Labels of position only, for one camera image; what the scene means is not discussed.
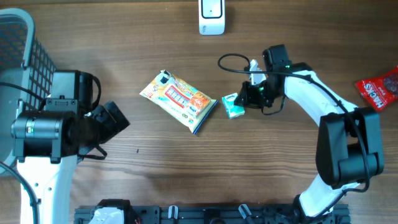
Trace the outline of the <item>red candy bag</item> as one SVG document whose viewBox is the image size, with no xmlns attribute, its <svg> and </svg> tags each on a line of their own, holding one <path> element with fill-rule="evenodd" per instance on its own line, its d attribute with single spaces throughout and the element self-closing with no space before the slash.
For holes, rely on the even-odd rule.
<svg viewBox="0 0 398 224">
<path fill-rule="evenodd" d="M 397 67 L 379 77 L 360 80 L 355 86 L 376 111 L 382 111 L 397 101 Z"/>
</svg>

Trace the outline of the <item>yellow wet wipes pack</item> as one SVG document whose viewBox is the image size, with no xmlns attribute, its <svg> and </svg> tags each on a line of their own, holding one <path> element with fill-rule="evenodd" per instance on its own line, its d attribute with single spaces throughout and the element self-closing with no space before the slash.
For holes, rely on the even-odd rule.
<svg viewBox="0 0 398 224">
<path fill-rule="evenodd" d="M 218 104 L 202 91 L 167 70 L 160 73 L 140 92 L 196 134 Z"/>
</svg>

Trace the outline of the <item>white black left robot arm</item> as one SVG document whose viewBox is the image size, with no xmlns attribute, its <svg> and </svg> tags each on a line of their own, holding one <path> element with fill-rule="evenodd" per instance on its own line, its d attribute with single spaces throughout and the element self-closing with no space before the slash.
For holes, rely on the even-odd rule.
<svg viewBox="0 0 398 224">
<path fill-rule="evenodd" d="M 105 159 L 102 144 L 129 126 L 115 102 L 101 105 L 93 98 L 93 85 L 99 84 L 90 73 L 57 70 L 50 97 L 12 123 L 21 223 L 68 223 L 77 164 Z"/>
</svg>

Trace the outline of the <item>teal tissue pack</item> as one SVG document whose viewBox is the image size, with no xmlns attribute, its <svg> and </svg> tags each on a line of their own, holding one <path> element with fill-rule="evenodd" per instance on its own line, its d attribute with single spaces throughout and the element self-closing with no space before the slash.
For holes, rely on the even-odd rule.
<svg viewBox="0 0 398 224">
<path fill-rule="evenodd" d="M 222 97 L 222 102 L 229 119 L 237 118 L 238 116 L 245 114 L 245 110 L 242 106 L 236 106 L 234 104 L 234 101 L 237 97 L 237 93 L 232 93 Z"/>
</svg>

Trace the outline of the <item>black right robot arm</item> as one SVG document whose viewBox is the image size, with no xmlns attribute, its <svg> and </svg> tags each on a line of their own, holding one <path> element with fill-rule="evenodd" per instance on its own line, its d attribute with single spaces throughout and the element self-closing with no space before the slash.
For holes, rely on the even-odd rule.
<svg viewBox="0 0 398 224">
<path fill-rule="evenodd" d="M 349 192 L 364 193 L 370 179 L 384 170 L 378 113 L 342 99 L 306 63 L 292 63 L 284 45 L 262 53 L 265 70 L 248 60 L 235 105 L 263 110 L 276 98 L 296 102 L 318 126 L 315 163 L 317 176 L 297 195 L 295 216 L 315 221 L 329 215 Z"/>
</svg>

